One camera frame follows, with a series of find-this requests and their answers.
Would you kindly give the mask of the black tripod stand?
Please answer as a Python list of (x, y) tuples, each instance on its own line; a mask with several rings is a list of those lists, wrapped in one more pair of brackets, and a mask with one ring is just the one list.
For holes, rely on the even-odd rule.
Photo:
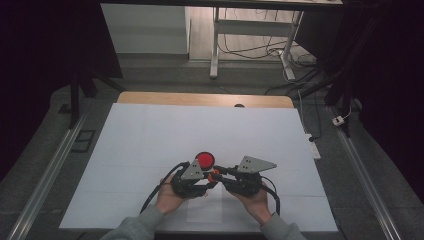
[(89, 67), (76, 67), (70, 74), (70, 90), (71, 90), (71, 120), (69, 128), (73, 129), (80, 118), (79, 91), (82, 90), (88, 98), (94, 98), (97, 93), (97, 87), (94, 80), (98, 79), (112, 89), (122, 93), (125, 88), (116, 83), (112, 78), (100, 73), (99, 71)]
[(341, 116), (344, 123), (339, 125), (339, 128), (345, 134), (346, 137), (350, 138), (349, 130), (349, 117), (352, 113), (351, 100), (353, 95), (352, 84), (353, 80), (350, 76), (351, 71), (347, 67), (342, 67), (338, 72), (329, 76), (319, 84), (298, 93), (293, 97), (293, 100), (300, 100), (304, 97), (329, 86), (324, 102), (326, 106), (335, 106), (339, 99), (342, 99)]

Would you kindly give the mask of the person's left hand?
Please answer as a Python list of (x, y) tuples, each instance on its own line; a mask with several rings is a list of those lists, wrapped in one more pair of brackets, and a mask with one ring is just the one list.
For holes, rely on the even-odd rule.
[(184, 198), (174, 193), (171, 180), (172, 176), (168, 177), (161, 185), (155, 202), (155, 206), (164, 215), (174, 212), (185, 202)]

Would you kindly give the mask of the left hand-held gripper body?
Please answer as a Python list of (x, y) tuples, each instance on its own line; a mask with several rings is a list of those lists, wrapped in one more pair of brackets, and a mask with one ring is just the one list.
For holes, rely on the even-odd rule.
[(193, 199), (206, 193), (206, 191), (201, 190), (201, 185), (197, 185), (197, 182), (203, 179), (203, 171), (195, 159), (192, 163), (185, 162), (183, 164), (183, 168), (173, 176), (171, 185), (174, 193), (181, 198)]

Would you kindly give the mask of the white desk frame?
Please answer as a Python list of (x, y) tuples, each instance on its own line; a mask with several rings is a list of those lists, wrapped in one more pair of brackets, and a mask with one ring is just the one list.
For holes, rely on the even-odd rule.
[(213, 14), (213, 45), (211, 52), (210, 78), (218, 76), (218, 43), (220, 35), (243, 35), (243, 36), (270, 36), (285, 37), (286, 43), (283, 50), (278, 50), (278, 57), (282, 63), (284, 73), (288, 80), (294, 80), (295, 75), (288, 56), (293, 45), (298, 27), (300, 26), (302, 11), (294, 11), (290, 22), (256, 21), (221, 19), (220, 8), (214, 8)]

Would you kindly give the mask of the white cabinet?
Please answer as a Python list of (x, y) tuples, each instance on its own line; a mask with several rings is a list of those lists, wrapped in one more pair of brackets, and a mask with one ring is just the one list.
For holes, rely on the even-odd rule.
[(101, 8), (117, 53), (189, 53), (187, 7), (102, 3)]

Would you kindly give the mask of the aluminium floor rail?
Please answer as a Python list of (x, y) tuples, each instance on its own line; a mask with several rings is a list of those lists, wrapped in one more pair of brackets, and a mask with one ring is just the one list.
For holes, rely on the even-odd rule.
[(336, 126), (335, 130), (386, 239), (402, 240), (387, 205), (376, 189), (353, 141), (344, 133), (340, 126)]
[(6, 240), (25, 240), (27, 237), (86, 118), (87, 114), (82, 114), (75, 125), (65, 132), (46, 170), (41, 176), (41, 179), (37, 183)]

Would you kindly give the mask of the red round ink pad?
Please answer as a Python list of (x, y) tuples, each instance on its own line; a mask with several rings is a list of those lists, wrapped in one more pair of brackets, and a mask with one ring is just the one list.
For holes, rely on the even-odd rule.
[(215, 164), (215, 157), (210, 152), (200, 152), (195, 159), (198, 161), (202, 171), (211, 169)]

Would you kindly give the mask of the black floor frame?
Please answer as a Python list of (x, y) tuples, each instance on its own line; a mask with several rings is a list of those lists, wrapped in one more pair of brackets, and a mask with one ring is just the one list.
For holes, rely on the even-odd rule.
[(87, 153), (93, 143), (95, 133), (95, 130), (81, 130), (74, 141), (71, 151)]

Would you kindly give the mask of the person's right hand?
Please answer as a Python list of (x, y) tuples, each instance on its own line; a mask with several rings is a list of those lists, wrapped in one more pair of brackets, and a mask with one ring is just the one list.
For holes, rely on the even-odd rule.
[(267, 192), (260, 190), (257, 194), (245, 197), (237, 193), (231, 193), (244, 206), (246, 211), (261, 225), (265, 225), (272, 218), (268, 207)]

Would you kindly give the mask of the large white table cover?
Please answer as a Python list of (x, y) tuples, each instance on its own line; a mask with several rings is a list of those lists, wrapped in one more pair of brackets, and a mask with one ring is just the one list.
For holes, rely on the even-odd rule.
[(245, 156), (275, 163), (264, 173), (279, 195), (271, 210), (303, 232), (336, 231), (297, 110), (120, 103), (109, 112), (61, 228), (116, 228), (140, 213), (174, 166), (202, 151), (223, 167)]

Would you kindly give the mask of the white paper sheet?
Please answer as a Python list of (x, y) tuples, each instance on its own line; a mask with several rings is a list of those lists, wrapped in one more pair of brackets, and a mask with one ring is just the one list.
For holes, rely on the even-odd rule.
[(208, 190), (205, 196), (189, 201), (187, 221), (193, 223), (222, 222), (222, 187), (220, 185)]

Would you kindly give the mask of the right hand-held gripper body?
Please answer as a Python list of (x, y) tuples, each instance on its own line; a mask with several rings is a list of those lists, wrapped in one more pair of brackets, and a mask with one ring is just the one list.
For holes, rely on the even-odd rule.
[(276, 168), (277, 164), (251, 156), (244, 156), (239, 165), (228, 169), (228, 174), (236, 178), (229, 191), (242, 196), (257, 194), (262, 185), (261, 172)]

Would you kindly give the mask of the dark curtain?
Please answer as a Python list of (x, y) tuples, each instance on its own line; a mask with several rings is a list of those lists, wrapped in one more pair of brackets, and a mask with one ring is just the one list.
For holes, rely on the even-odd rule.
[(0, 0), (0, 180), (76, 76), (120, 78), (103, 0)]
[(424, 0), (342, 2), (343, 11), (306, 12), (296, 41), (334, 74), (377, 22), (348, 78), (364, 128), (424, 203)]

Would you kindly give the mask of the white power strip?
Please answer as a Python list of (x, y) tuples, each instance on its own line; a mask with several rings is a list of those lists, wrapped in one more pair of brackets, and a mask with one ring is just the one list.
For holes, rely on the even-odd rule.
[(318, 150), (318, 148), (317, 148), (317, 146), (315, 144), (315, 138), (311, 134), (307, 134), (306, 135), (306, 138), (307, 138), (307, 140), (308, 140), (308, 142), (310, 144), (310, 149), (311, 149), (313, 158), (315, 160), (320, 159), (321, 158), (321, 155), (320, 155), (319, 150)]

